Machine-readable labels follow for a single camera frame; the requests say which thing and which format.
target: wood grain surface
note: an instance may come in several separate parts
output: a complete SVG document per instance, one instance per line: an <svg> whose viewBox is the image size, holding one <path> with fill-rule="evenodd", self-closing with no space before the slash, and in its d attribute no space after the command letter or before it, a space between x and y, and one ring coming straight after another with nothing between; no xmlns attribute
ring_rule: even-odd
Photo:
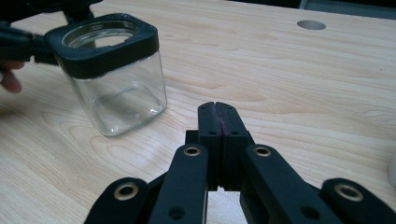
<svg viewBox="0 0 396 224"><path fill-rule="evenodd" d="M158 28L168 106L103 137L59 67L27 63L16 71L22 93L0 90L0 223L82 223L113 181L167 171L206 102L236 107L256 143L276 148L306 182L348 178L396 209L396 21L209 0L112 0L92 11ZM65 19L13 25L44 34ZM210 192L207 214L207 223L246 223L237 193Z"/></svg>

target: jar lid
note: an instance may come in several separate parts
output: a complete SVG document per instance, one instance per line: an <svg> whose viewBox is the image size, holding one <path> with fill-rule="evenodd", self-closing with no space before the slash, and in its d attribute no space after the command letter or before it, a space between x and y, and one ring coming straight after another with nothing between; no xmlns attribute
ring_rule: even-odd
<svg viewBox="0 0 396 224"><path fill-rule="evenodd" d="M160 47L154 26L120 13L71 23L47 32L44 38L66 74L77 79L101 77L153 55ZM100 45L109 38L119 43Z"/></svg>

